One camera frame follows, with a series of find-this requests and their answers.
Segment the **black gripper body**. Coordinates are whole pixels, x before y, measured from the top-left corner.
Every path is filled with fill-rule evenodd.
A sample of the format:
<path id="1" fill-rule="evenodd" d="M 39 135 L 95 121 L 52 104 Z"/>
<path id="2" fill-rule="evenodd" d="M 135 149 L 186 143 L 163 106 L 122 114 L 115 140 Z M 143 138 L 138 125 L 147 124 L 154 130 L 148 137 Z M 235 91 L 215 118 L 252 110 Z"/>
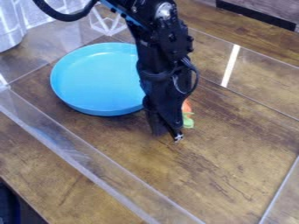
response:
<path id="1" fill-rule="evenodd" d="M 140 86 L 144 90 L 146 118 L 155 136 L 183 129 L 183 102 L 195 90 L 199 78 L 192 83 L 192 72 L 198 69 L 180 63 L 170 70 L 154 73 L 136 63 Z"/>

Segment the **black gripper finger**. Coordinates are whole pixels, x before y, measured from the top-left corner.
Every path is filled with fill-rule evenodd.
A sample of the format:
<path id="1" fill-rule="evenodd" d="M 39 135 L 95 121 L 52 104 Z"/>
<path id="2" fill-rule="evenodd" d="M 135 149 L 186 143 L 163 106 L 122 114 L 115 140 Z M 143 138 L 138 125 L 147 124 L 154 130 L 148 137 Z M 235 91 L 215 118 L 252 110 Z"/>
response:
<path id="1" fill-rule="evenodd" d="M 180 130 L 171 129 L 171 136 L 176 143 L 183 140 L 183 132 Z"/>

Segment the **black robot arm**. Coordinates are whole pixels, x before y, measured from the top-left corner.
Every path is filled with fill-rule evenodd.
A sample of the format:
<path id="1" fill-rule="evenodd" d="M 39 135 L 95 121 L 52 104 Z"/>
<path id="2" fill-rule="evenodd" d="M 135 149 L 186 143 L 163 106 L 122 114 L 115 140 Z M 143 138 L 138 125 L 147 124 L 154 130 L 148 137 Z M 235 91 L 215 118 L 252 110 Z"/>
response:
<path id="1" fill-rule="evenodd" d="M 183 102 L 192 94 L 200 72 L 188 54 L 194 38 L 179 19 L 174 0 L 100 0 L 120 14 L 135 38 L 136 71 L 144 91 L 144 112 L 156 136 L 183 139 Z"/>

